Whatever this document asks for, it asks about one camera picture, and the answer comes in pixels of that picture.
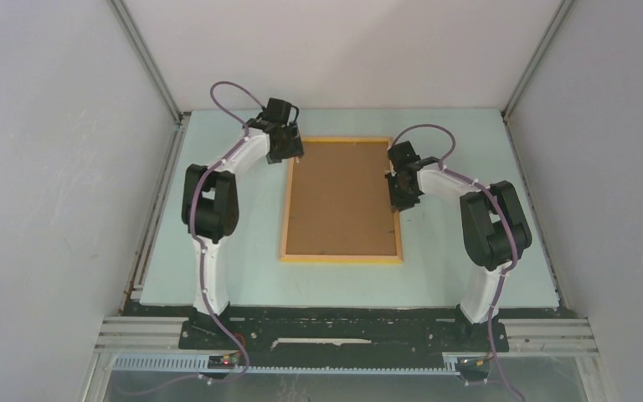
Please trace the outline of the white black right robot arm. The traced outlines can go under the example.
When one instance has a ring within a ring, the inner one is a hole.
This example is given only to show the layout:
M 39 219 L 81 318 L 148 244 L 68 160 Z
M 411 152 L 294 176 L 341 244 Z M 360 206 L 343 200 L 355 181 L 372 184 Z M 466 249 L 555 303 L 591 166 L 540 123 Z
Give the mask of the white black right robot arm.
M 498 313 L 506 275 L 532 244 L 532 233 L 512 183 L 485 186 L 450 170 L 437 157 L 420 157 L 409 141 L 394 142 L 387 151 L 392 170 L 385 174 L 391 208 L 413 208 L 423 195 L 454 204 L 460 210 L 462 239 L 475 265 L 459 310 L 465 320 L 455 324 L 453 337 L 465 350 L 486 341 L 484 322 Z

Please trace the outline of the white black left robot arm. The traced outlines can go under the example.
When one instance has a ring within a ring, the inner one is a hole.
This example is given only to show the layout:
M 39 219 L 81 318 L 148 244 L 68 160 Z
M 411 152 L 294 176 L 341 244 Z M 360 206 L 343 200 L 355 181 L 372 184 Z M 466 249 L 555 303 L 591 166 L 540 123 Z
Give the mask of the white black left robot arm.
M 299 108 L 270 98 L 260 113 L 242 123 L 234 145 L 209 165 L 191 164 L 185 172 L 182 221 L 188 227 L 197 260 L 194 308 L 211 316 L 198 336 L 210 348 L 222 348 L 231 326 L 218 316 L 229 305 L 219 252 L 239 222 L 237 179 L 264 158 L 269 164 L 301 158 L 304 148 L 298 126 Z

